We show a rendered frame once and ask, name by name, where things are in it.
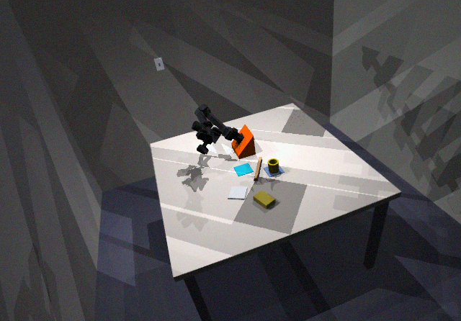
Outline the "tan wooden bar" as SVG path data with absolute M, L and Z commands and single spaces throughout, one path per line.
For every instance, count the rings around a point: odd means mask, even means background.
M 262 158 L 259 157 L 257 167 L 256 167 L 256 173 L 255 173 L 254 181 L 258 181 L 259 172 L 260 172 L 260 168 L 261 168 L 261 161 L 262 161 Z

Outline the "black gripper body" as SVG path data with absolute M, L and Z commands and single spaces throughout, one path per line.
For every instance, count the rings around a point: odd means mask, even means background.
M 215 131 L 215 132 L 217 132 L 217 133 L 220 134 L 220 135 L 222 134 L 222 131 L 221 131 L 220 129 L 218 129 L 217 127 L 213 127 L 213 128 L 211 129 L 211 131 L 208 130 L 207 132 L 210 134 L 212 131 Z M 198 148 L 199 148 L 200 146 L 202 146 L 202 147 L 204 147 L 204 148 L 207 148 L 207 147 L 206 147 L 207 144 L 210 144 L 210 145 L 211 145 L 212 142 L 213 142 L 212 136 L 211 136 L 211 135 L 206 136 L 205 139 L 204 139 L 204 141 L 205 141 L 205 142 L 204 142 L 202 145 L 200 144 L 200 145 L 197 147 L 197 151 L 205 155 L 205 153 L 203 153 L 202 151 L 200 151 Z M 208 149 L 208 148 L 207 148 L 207 149 Z

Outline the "yellow rectangular block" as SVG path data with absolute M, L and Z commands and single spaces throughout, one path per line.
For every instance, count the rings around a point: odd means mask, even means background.
M 265 209 L 270 208 L 273 204 L 276 203 L 273 197 L 262 190 L 254 195 L 254 201 L 263 206 Z

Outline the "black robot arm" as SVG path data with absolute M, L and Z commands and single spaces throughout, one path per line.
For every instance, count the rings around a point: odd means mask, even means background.
M 216 118 L 210 111 L 210 108 L 206 104 L 202 104 L 198 107 L 195 112 L 197 118 L 200 122 L 194 121 L 192 125 L 192 129 L 197 131 L 196 137 L 198 140 L 202 140 L 203 142 L 205 137 L 210 135 L 207 131 L 211 131 L 212 123 L 222 131 L 222 136 L 226 140 L 236 140 L 238 144 L 244 139 L 243 133 L 238 133 L 236 128 L 226 127 L 218 118 Z M 208 118 L 209 121 L 206 119 Z

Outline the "yellow cup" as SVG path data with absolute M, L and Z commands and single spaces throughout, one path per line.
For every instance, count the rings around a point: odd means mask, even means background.
M 276 158 L 268 160 L 268 168 L 271 173 L 276 173 L 279 170 L 279 161 Z

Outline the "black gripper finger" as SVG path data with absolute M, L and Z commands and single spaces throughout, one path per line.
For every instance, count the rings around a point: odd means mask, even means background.
M 215 132 L 215 131 L 212 131 L 212 132 L 210 133 L 210 135 L 212 136 L 212 140 L 213 140 L 214 143 L 216 143 L 216 142 L 218 141 L 218 138 L 220 137 L 220 134 L 218 134 L 218 133 Z
M 209 151 L 207 148 L 204 148 L 204 147 L 202 147 L 202 146 L 200 146 L 198 149 L 199 149 L 200 151 L 202 151 L 203 153 L 205 153 L 205 154 L 207 154 L 208 151 Z

